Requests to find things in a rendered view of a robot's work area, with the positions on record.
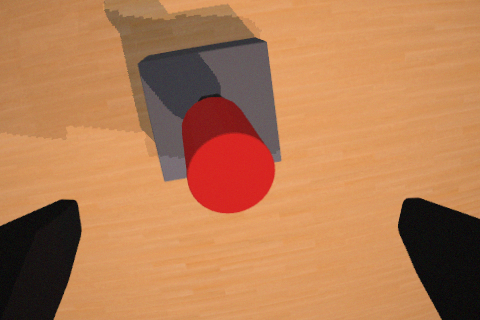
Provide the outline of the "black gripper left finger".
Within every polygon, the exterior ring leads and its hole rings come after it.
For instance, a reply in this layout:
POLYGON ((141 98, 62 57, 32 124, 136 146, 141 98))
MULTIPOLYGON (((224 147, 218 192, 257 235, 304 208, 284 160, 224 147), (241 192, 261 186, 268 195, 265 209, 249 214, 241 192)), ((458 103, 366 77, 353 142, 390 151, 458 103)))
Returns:
POLYGON ((75 199, 0 225, 0 320, 55 319, 80 239, 75 199))

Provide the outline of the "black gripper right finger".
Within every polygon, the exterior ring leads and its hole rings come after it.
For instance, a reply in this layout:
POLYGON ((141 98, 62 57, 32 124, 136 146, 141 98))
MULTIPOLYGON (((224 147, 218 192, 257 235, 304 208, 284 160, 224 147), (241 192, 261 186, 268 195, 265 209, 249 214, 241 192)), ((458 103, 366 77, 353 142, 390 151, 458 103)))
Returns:
POLYGON ((480 320, 480 219, 407 197, 399 235, 441 320, 480 320))

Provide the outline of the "red marker cap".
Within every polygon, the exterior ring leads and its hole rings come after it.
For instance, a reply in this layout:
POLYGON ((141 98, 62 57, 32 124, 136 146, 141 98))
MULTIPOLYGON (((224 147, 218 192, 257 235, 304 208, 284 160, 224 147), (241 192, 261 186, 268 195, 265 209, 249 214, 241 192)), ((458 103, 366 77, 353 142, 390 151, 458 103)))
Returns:
POLYGON ((259 203, 275 179, 275 163, 232 101, 207 97, 183 121, 189 188, 211 211, 235 213, 259 203))

